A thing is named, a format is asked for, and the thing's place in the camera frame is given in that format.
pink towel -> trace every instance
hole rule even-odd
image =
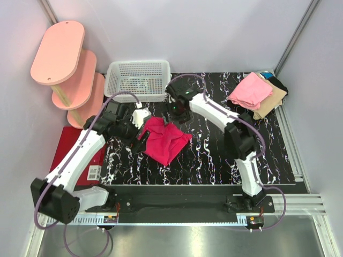
[[[174,124],[165,126],[163,118],[159,117],[151,117],[141,135],[146,130],[150,131],[150,135],[144,153],[164,166],[169,165],[192,138],[191,134],[183,133]]]
[[[258,110],[260,103],[271,95],[273,88],[251,72],[237,85],[228,99],[246,109]]]

gray floor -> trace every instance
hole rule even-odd
[[[268,223],[276,221],[267,217]],[[38,256],[70,256],[63,247],[64,226],[44,234]],[[88,230],[88,226],[69,226],[68,242]],[[113,250],[103,256],[184,257],[184,256],[324,256],[311,217],[286,216],[273,230],[261,233],[232,232],[220,227],[124,227],[111,230]],[[106,243],[99,231],[83,235],[70,248],[79,256],[95,256]]]

black cloth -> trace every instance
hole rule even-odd
[[[270,82],[271,84],[273,84],[274,86],[280,88],[280,89],[283,90],[283,91],[286,91],[286,92],[287,92],[286,95],[288,95],[288,89],[287,89],[287,87],[285,87],[285,86],[282,84],[282,82],[281,82],[280,80],[278,80],[278,79],[277,79],[276,77],[274,77],[274,76],[268,78],[268,80],[269,80],[269,82]]]

white plastic basket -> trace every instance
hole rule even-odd
[[[113,62],[105,80],[105,96],[119,91],[129,91],[141,102],[161,102],[165,99],[166,85],[170,82],[170,66],[167,61]],[[119,95],[115,101],[135,102],[131,95]]]

marble pattern surface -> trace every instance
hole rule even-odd
[[[238,113],[248,110],[227,101],[227,97],[243,79],[243,73],[199,73],[207,83],[207,91],[214,101]],[[188,85],[201,82],[183,78],[176,83]],[[154,116],[161,117],[161,103],[145,103]],[[288,159],[285,143],[274,111],[262,120],[255,121],[255,128],[266,142],[266,153],[258,159],[258,170],[263,183],[294,184],[295,179]],[[178,125],[192,134],[192,139],[167,167],[144,153],[133,155],[120,139],[112,138],[108,144],[101,172],[102,184],[146,185],[220,185],[240,184],[241,178],[234,160],[225,154],[223,133],[198,114]]]

